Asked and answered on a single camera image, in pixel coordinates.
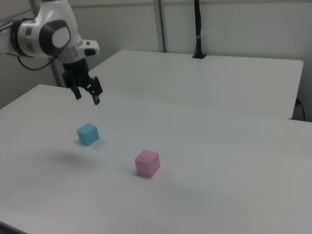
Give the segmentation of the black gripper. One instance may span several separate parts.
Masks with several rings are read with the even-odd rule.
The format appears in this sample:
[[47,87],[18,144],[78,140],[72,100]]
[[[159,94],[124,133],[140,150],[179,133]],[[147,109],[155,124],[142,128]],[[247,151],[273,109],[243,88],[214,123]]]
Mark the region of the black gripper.
[[99,97],[103,92],[98,77],[90,78],[89,67],[86,59],[80,59],[73,63],[63,63],[64,73],[62,74],[65,87],[70,89],[77,100],[81,98],[81,93],[78,87],[88,89],[91,94],[94,104],[100,103]]

